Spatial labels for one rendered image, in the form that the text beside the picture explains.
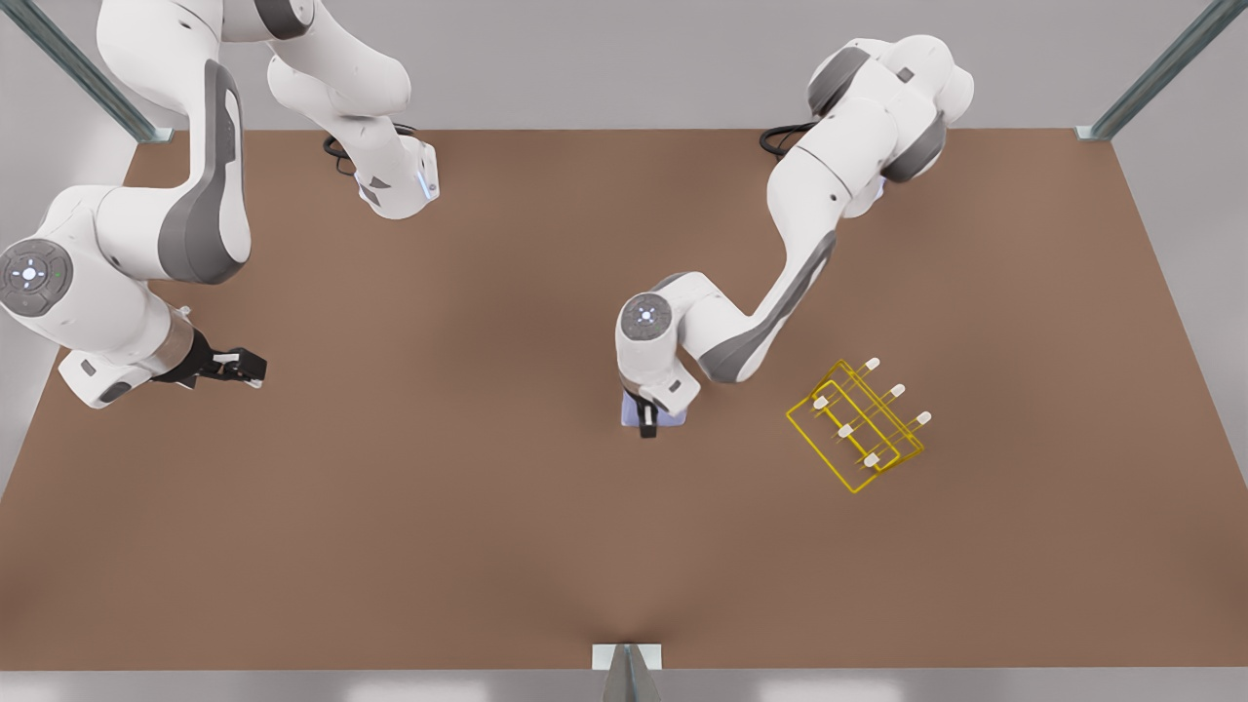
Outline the pale blue cup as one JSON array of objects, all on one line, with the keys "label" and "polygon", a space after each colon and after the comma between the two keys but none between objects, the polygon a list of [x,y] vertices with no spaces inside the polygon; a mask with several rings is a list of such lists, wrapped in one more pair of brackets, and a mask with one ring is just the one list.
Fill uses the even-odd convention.
[{"label": "pale blue cup", "polygon": [[[658,411],[658,426],[659,427],[675,427],[681,426],[686,418],[686,410],[681,410],[681,413],[665,412],[663,408]],[[628,392],[622,395],[622,410],[620,410],[620,422],[622,426],[626,427],[639,427],[641,426],[641,415],[638,411],[636,398],[634,398]]]}]

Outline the silver frame post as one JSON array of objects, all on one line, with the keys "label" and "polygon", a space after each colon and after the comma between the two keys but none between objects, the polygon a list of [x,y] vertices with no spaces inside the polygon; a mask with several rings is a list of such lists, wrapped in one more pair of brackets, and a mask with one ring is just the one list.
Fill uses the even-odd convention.
[{"label": "silver frame post", "polygon": [[661,702],[651,671],[661,670],[660,643],[597,643],[594,671],[607,671],[602,702]]},{"label": "silver frame post", "polygon": [[1080,141],[1104,142],[1117,137],[1152,99],[1158,97],[1243,12],[1248,12],[1248,0],[1211,0],[1181,36],[1107,107],[1104,115],[1091,125],[1075,126],[1075,137]]},{"label": "silver frame post", "polygon": [[0,12],[5,12],[27,39],[52,62],[57,62],[136,142],[170,142],[173,139],[173,129],[156,127],[147,120],[34,0],[0,0]]}]

